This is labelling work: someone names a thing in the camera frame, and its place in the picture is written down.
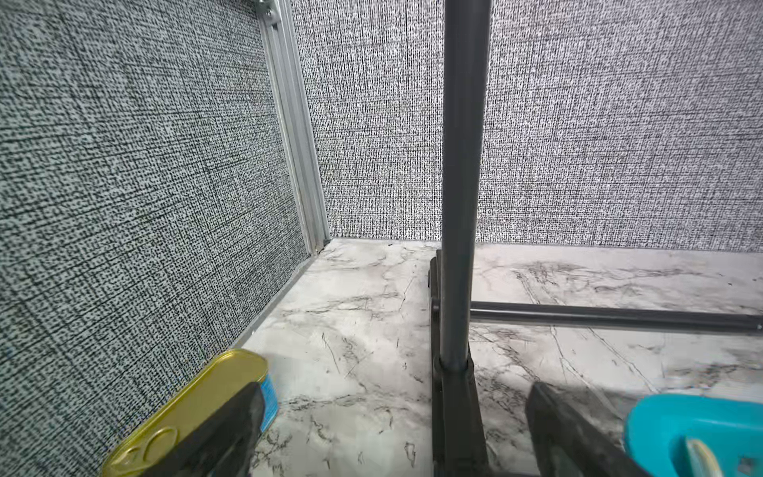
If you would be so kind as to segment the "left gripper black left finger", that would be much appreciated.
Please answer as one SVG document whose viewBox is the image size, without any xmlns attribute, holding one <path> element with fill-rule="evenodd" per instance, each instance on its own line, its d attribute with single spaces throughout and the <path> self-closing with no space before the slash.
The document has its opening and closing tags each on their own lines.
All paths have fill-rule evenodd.
<svg viewBox="0 0 763 477">
<path fill-rule="evenodd" d="M 260 385 L 249 383 L 143 474 L 248 476 L 264 414 Z"/>
</svg>

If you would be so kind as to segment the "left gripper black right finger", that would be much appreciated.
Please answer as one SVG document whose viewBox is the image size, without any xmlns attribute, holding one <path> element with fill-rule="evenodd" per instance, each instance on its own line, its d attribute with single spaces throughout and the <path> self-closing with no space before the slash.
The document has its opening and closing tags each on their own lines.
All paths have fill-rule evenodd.
<svg viewBox="0 0 763 477">
<path fill-rule="evenodd" d="M 532 385 L 526 417 L 542 476 L 648 474 L 543 382 Z"/>
</svg>

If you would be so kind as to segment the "yellow striped towel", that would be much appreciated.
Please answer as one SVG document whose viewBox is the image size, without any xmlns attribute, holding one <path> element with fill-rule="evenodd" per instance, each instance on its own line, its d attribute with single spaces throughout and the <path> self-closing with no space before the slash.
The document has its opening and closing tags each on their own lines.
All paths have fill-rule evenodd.
<svg viewBox="0 0 763 477">
<path fill-rule="evenodd" d="M 713 451 L 701 440 L 686 440 L 687 460 L 693 477 L 723 477 L 723 471 Z"/>
</svg>

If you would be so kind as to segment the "green tin can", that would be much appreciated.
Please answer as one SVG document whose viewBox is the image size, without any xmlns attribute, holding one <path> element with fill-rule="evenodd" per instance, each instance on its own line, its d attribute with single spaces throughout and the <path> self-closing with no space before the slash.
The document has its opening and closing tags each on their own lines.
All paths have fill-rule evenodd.
<svg viewBox="0 0 763 477">
<path fill-rule="evenodd" d="M 259 383 L 265 400 L 261 436 L 278 413 L 275 387 L 266 359 L 234 349 L 218 355 L 191 383 L 133 431 L 105 459 L 103 476 L 145 476 L 149 466 L 188 437 L 224 403 L 249 383 Z"/>
</svg>

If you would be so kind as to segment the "teal plastic basket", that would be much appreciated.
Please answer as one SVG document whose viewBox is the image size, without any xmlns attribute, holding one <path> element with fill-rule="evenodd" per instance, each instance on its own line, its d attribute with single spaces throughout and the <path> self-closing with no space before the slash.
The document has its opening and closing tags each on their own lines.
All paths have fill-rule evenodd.
<svg viewBox="0 0 763 477">
<path fill-rule="evenodd" d="M 655 395 L 630 411 L 627 454 L 652 476 L 691 476 L 686 440 L 715 454 L 724 476 L 762 474 L 762 405 L 687 395 Z"/>
</svg>

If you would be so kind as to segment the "black clothes rack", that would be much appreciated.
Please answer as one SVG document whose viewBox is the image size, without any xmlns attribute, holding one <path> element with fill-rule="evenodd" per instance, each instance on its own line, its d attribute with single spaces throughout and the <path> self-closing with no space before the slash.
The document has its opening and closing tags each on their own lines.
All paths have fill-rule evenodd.
<svg viewBox="0 0 763 477">
<path fill-rule="evenodd" d="M 474 301 L 473 266 L 490 50 L 488 1 L 445 5 L 442 242 L 428 273 L 433 472 L 491 476 L 474 362 L 472 321 L 760 337 L 747 314 Z"/>
</svg>

